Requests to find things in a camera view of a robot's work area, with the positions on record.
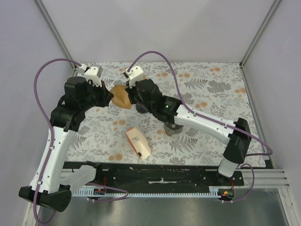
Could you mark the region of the red grey coffee server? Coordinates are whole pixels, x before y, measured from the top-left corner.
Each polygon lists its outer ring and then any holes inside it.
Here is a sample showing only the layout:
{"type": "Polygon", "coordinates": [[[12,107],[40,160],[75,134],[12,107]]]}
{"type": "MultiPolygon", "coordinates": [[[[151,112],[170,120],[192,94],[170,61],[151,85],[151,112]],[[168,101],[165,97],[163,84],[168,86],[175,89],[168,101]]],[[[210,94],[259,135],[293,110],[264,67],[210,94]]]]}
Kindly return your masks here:
{"type": "Polygon", "coordinates": [[[136,104],[135,108],[136,108],[138,113],[141,113],[141,114],[149,113],[148,106],[136,104]]]}

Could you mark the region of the grey clear dripper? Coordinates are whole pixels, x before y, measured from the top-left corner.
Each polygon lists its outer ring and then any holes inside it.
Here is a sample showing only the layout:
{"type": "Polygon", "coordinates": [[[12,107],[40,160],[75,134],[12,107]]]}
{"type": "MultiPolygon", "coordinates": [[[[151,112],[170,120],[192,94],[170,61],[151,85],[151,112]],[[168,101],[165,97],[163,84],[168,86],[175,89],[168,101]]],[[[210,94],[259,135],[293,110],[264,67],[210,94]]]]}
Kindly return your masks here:
{"type": "Polygon", "coordinates": [[[183,125],[173,124],[170,122],[164,123],[165,130],[181,130],[183,128],[183,125]]]}

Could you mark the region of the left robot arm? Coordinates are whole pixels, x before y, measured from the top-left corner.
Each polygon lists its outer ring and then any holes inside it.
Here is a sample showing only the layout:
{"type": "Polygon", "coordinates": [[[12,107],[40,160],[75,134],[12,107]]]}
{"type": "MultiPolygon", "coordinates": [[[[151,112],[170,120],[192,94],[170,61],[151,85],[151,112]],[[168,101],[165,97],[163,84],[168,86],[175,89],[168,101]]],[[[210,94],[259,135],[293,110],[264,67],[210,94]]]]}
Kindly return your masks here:
{"type": "Polygon", "coordinates": [[[103,181],[99,163],[84,162],[80,168],[61,179],[69,146],[89,109],[108,107],[113,94],[98,76],[71,77],[64,85],[65,94],[52,111],[48,140],[35,176],[28,186],[21,187],[19,197],[36,205],[63,212],[71,197],[85,184],[103,181]]]}

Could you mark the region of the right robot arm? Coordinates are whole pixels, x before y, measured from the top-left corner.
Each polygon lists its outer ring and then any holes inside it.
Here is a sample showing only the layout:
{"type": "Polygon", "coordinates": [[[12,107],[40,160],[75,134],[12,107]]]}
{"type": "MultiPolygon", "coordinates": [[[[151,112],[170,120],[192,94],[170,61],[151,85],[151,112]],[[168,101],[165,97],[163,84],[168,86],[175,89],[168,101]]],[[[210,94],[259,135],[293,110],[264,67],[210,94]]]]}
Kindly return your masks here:
{"type": "Polygon", "coordinates": [[[226,145],[223,158],[215,174],[216,182],[227,185],[238,165],[244,163],[251,137],[248,122],[238,118],[225,120],[188,109],[183,101],[164,96],[151,80],[137,81],[134,85],[126,82],[130,103],[139,104],[168,129],[189,127],[206,133],[226,145]]]}

